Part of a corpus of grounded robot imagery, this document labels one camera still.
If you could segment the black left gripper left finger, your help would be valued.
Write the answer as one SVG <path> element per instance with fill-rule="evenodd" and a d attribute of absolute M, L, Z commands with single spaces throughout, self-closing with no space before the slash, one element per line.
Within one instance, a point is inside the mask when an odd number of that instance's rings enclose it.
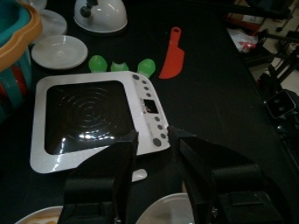
<path fill-rule="evenodd" d="M 136 149 L 132 130 L 69 173 L 57 224 L 127 224 Z"/>

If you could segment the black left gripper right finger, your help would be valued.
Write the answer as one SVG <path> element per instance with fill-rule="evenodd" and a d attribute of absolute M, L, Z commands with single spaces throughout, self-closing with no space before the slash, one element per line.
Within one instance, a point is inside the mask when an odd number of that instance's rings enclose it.
<path fill-rule="evenodd" d="M 294 224 L 276 182 L 232 149 L 168 128 L 195 224 Z"/>

